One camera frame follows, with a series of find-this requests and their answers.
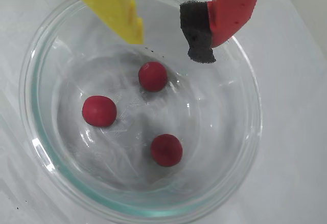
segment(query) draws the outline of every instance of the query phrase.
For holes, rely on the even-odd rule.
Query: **white surface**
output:
[[[327,0],[291,0],[327,56]]]
[[[1,223],[108,223],[52,186],[31,156],[18,114],[25,49],[42,20],[63,1],[0,0]],[[259,0],[236,37],[258,77],[261,147],[239,191],[197,223],[325,223],[327,62],[289,0]]]

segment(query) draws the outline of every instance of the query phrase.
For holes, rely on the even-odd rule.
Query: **red ball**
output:
[[[158,165],[172,167],[182,159],[183,148],[175,136],[160,135],[151,144],[151,155]]]
[[[92,126],[108,127],[116,120],[117,108],[107,97],[91,96],[84,102],[82,115],[84,120]]]
[[[158,92],[167,84],[167,70],[159,62],[148,62],[138,72],[141,86],[149,92]]]

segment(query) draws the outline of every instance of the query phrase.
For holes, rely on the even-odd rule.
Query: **bowl rim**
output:
[[[187,0],[173,0],[176,4],[180,4]],[[140,210],[139,208],[127,205],[117,204],[95,193],[82,182],[76,179],[73,174],[65,167],[64,163],[54,153],[46,133],[42,129],[42,120],[34,116],[34,112],[39,112],[38,99],[38,80],[40,77],[40,69],[35,68],[37,63],[42,62],[42,54],[46,51],[46,43],[51,35],[64,23],[65,19],[71,16],[74,10],[80,10],[85,5],[80,0],[67,0],[57,7],[41,24],[35,33],[26,52],[24,62],[20,72],[19,81],[19,106],[20,115],[25,130],[30,141],[32,151],[37,155],[38,161],[44,170],[50,176],[53,183],[62,191],[69,194],[75,203],[84,206],[88,210],[95,211],[105,219],[117,223],[188,223],[200,219],[221,206],[234,192],[237,190],[255,160],[258,151],[258,145],[262,135],[262,106],[258,84],[251,66],[242,46],[233,36],[231,43],[237,45],[243,58],[247,61],[247,65],[252,75],[253,87],[256,92],[257,103],[257,120],[258,126],[255,131],[255,138],[251,143],[243,143],[242,152],[240,153],[235,164],[229,171],[222,182],[215,186],[205,197],[199,198],[195,203],[178,210],[169,210],[169,214],[165,216],[166,211],[153,212],[153,210]]]

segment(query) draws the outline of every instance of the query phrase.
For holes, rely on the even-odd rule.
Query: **bowl bottom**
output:
[[[56,139],[66,156],[80,172],[110,188],[165,187],[197,147],[200,117],[190,83],[166,65],[167,86],[157,93],[143,90],[138,71],[149,61],[164,61],[164,57],[147,49],[116,46],[111,56],[66,69],[53,96]],[[81,108],[92,95],[109,97],[116,104],[118,116],[112,126],[97,128],[83,120]],[[164,133],[175,135],[184,148],[182,162],[172,168],[158,166],[150,155],[152,140]]]

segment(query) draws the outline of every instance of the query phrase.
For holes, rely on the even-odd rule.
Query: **black sponge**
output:
[[[207,3],[189,1],[181,4],[180,27],[190,45],[189,57],[199,63],[214,63]]]

